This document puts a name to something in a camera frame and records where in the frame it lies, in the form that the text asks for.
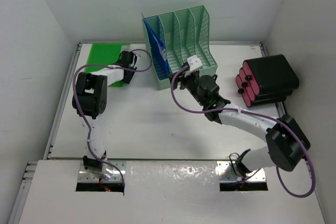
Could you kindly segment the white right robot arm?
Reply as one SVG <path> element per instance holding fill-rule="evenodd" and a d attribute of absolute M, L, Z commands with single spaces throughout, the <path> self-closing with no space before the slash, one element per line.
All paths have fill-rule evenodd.
<path fill-rule="evenodd" d="M 265 142 L 262 148 L 246 149 L 238 155 L 234 162 L 238 176 L 246 177 L 264 167 L 291 172 L 308 157 L 311 144 L 293 117 L 275 118 L 242 109 L 220 95 L 216 81 L 216 74 L 200 75 L 199 70 L 184 66 L 170 76 L 170 90 L 187 90 L 202 107 L 199 113 L 209 121 L 235 127 Z"/>

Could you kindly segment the black drawer box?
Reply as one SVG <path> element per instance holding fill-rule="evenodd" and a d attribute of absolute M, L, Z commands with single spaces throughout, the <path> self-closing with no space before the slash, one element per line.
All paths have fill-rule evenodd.
<path fill-rule="evenodd" d="M 299 88 L 299 79 L 284 55 L 257 58 L 257 82 L 261 94 L 253 106 L 284 102 L 293 90 Z"/>

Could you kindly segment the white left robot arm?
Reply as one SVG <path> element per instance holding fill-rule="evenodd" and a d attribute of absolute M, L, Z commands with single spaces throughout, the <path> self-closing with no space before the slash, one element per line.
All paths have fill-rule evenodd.
<path fill-rule="evenodd" d="M 93 174 L 107 173 L 106 149 L 103 140 L 97 135 L 99 133 L 98 118 L 107 107 L 107 88 L 119 81 L 129 84 L 137 72 L 136 62 L 136 54 L 124 50 L 119 54 L 115 63 L 110 65 L 85 64 L 74 74 L 72 107 L 88 128 L 83 165 Z"/>

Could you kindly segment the blue plastic folder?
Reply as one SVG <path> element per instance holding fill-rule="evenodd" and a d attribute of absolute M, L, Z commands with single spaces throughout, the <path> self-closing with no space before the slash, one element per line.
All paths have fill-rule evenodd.
<path fill-rule="evenodd" d="M 167 60 L 163 24 L 158 15 L 142 15 L 143 34 L 146 48 L 151 53 L 159 79 L 165 79 L 171 68 Z"/>

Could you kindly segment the green mesh file organizer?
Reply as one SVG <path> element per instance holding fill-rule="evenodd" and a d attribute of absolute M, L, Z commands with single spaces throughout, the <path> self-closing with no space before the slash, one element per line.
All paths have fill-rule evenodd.
<path fill-rule="evenodd" d="M 217 62 L 209 49 L 209 13 L 201 6 L 176 10 L 158 15 L 164 29 L 167 60 L 171 74 L 177 72 L 187 58 L 197 55 L 202 61 L 200 75 L 214 75 Z M 159 79 L 154 61 L 153 71 L 158 90 L 170 87 L 169 75 Z"/>

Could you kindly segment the pink drawer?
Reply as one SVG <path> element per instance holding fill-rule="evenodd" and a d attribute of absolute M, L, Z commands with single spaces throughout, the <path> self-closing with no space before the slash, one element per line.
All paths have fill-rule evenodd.
<path fill-rule="evenodd" d="M 236 76 L 238 93 L 242 95 L 247 107 L 251 107 L 257 101 L 257 96 L 261 94 L 261 87 L 253 72 L 253 70 L 256 70 L 257 63 L 258 60 L 256 58 L 244 60 L 243 66 Z"/>

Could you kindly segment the green plastic folder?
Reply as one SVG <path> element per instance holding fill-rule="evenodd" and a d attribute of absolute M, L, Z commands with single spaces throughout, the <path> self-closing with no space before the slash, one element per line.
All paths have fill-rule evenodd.
<path fill-rule="evenodd" d="M 87 59 L 87 64 L 110 65 L 116 63 L 119 54 L 130 50 L 130 43 L 104 43 L 93 44 Z"/>

